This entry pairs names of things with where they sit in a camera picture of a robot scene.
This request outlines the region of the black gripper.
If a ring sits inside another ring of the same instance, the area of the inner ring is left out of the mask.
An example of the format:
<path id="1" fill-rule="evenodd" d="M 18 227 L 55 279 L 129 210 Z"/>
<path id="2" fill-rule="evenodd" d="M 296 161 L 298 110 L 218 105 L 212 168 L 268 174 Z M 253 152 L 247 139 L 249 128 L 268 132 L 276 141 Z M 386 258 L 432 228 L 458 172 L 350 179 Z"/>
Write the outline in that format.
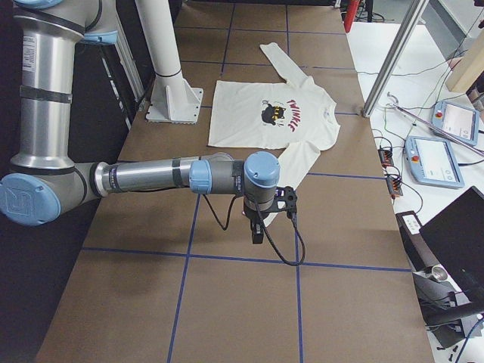
<path id="1" fill-rule="evenodd" d="M 244 215 L 250 220 L 253 244 L 262 244 L 264 240 L 262 223 L 265 226 L 271 224 L 270 208 L 269 203 L 256 204 L 249 199 L 244 199 Z"/>

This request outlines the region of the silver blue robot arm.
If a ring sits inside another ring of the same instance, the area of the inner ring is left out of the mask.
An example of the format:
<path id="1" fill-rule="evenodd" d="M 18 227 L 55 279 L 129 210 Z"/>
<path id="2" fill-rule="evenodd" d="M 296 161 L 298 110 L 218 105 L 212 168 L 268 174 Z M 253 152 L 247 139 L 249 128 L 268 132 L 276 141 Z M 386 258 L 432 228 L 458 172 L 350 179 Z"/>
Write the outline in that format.
<path id="1" fill-rule="evenodd" d="M 117 40 L 113 1 L 16 1 L 23 29 L 20 150 L 1 180 L 1 211 L 20 225 L 54 221 L 112 193 L 188 188 L 242 197 L 252 240 L 268 237 L 264 220 L 278 211 L 278 159 L 265 151 L 235 160 L 224 153 L 134 163 L 75 163 L 68 155 L 76 44 Z"/>

